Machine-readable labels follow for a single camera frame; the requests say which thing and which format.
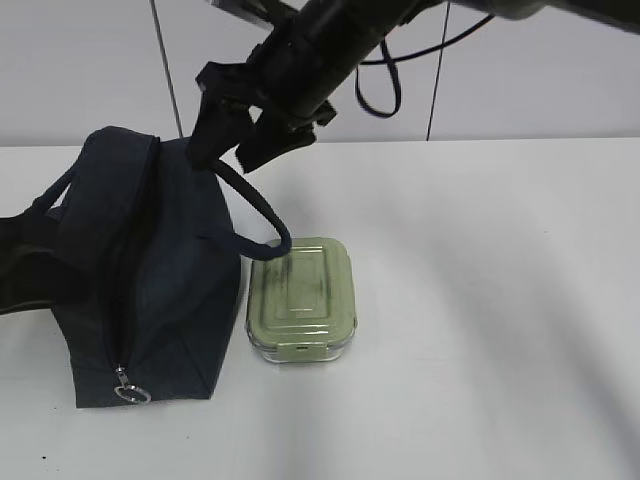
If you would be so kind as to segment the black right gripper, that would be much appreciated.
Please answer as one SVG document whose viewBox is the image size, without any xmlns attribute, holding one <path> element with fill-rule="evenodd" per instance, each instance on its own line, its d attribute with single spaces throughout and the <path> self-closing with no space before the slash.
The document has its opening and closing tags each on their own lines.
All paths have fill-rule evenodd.
<svg viewBox="0 0 640 480">
<path fill-rule="evenodd" d="M 276 29 L 243 62 L 207 62 L 196 83 L 201 100 L 186 147 L 191 166 L 205 169 L 239 145 L 235 154 L 243 172 L 253 172 L 313 144 L 312 124 L 326 126 L 335 118 L 329 101 L 335 91 L 335 35 Z M 260 117 L 253 131 L 252 106 L 276 118 Z"/>
</svg>

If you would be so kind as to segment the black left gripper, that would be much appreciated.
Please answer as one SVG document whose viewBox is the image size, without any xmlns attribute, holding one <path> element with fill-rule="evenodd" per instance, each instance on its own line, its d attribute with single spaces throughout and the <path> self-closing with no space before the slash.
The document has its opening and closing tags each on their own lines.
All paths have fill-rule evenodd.
<svg viewBox="0 0 640 480">
<path fill-rule="evenodd" d="M 1 313 L 73 306 L 95 294 L 84 270 L 56 253 L 62 211 L 27 209 L 1 219 Z"/>
</svg>

